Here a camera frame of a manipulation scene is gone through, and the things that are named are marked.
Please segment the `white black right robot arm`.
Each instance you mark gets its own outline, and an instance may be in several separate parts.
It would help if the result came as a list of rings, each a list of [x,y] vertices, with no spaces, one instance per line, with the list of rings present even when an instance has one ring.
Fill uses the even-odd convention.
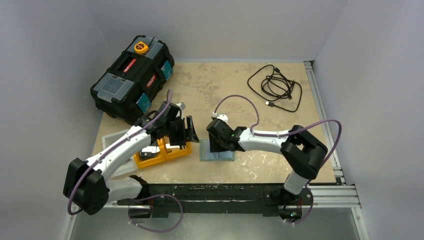
[[[294,125],[284,131],[254,131],[245,126],[232,129],[224,120],[215,118],[206,127],[211,152],[262,151],[281,154],[292,171],[284,182],[280,196],[288,204],[300,198],[301,191],[327,159],[328,148],[306,128]]]

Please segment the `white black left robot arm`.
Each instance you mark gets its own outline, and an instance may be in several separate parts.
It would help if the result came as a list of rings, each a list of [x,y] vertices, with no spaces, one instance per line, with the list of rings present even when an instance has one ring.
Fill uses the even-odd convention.
[[[140,117],[106,149],[86,160],[72,160],[63,187],[63,195],[68,198],[68,213],[94,215],[105,204],[125,199],[138,205],[146,203],[149,191],[141,178],[112,180],[112,175],[133,155],[163,137],[167,137],[172,146],[199,142],[192,116],[183,116],[182,112],[179,104],[164,101],[153,117],[147,114]]]

